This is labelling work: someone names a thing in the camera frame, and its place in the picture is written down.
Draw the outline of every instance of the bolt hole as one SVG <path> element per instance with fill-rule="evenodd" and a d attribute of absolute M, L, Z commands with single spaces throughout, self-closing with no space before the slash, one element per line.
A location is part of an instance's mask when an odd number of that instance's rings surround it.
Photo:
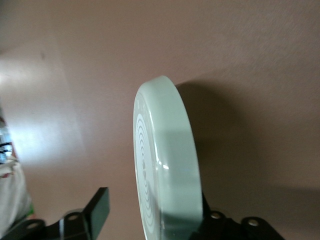
<path fill-rule="evenodd" d="M 37 223 L 37 222 L 30 223 L 28 226 L 26 226 L 26 229 L 34 229 L 38 225 L 39 225 L 39 223 Z"/>
<path fill-rule="evenodd" d="M 254 219 L 250 219 L 250 220 L 248 221 L 248 224 L 251 225 L 251 226 L 254 226 L 254 227 L 256 227 L 256 226 L 259 225 L 258 221 L 257 221 L 257 220 L 254 220 Z"/>
<path fill-rule="evenodd" d="M 221 216 L 220 216 L 220 214 L 219 213 L 217 213 L 217 212 L 213 212 L 213 213 L 211 213 L 211 217 L 213 218 L 213 219 L 219 219 L 219 218 L 221 218 Z"/>
<path fill-rule="evenodd" d="M 71 215 L 70 217 L 68 217 L 68 221 L 72 221 L 78 218 L 78 215 Z"/>

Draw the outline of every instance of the pink wall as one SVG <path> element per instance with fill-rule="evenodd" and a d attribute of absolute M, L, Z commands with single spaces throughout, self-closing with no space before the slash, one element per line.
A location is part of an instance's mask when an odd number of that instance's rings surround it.
<path fill-rule="evenodd" d="M 133 102 L 143 82 L 166 75 L 181 84 L 211 206 L 318 239 L 319 1 L 0 7 L 1 104 L 48 224 L 108 186 L 100 239 L 143 239 Z"/>

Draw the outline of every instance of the black mount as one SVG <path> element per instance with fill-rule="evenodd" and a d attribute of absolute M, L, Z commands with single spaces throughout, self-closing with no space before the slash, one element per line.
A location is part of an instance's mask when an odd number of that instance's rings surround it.
<path fill-rule="evenodd" d="M 203 221 L 189 240 L 284 240 L 265 220 L 246 217 L 241 224 L 219 211 L 211 211 L 203 199 Z M 109 191 L 101 187 L 83 209 L 46 226 L 41 219 L 26 220 L 1 240 L 96 240 L 110 212 Z"/>
<path fill-rule="evenodd" d="M 109 212 L 109 190 L 100 187 L 81 212 L 69 213 L 50 226 L 42 219 L 25 220 L 1 240 L 95 240 Z"/>
<path fill-rule="evenodd" d="M 285 240 L 264 219 L 246 217 L 241 224 L 219 211 L 211 211 L 202 194 L 203 221 L 189 240 Z"/>

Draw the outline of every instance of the white object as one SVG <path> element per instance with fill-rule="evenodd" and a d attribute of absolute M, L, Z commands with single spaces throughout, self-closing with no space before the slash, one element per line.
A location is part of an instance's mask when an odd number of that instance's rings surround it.
<path fill-rule="evenodd" d="M 145 238 L 187 239 L 202 221 L 202 188 L 188 115 L 166 76 L 144 83 L 136 94 L 133 145 Z"/>
<path fill-rule="evenodd" d="M 31 197 L 27 191 L 26 179 L 21 164 L 10 157 L 2 164 L 0 176 L 0 238 L 12 226 L 30 211 Z"/>

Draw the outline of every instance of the white wheel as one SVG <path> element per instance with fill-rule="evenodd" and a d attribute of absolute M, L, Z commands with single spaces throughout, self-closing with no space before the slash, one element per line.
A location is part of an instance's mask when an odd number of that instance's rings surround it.
<path fill-rule="evenodd" d="M 203 217 L 198 158 L 183 101 L 165 76 L 136 94 L 133 146 L 145 238 L 188 239 Z"/>

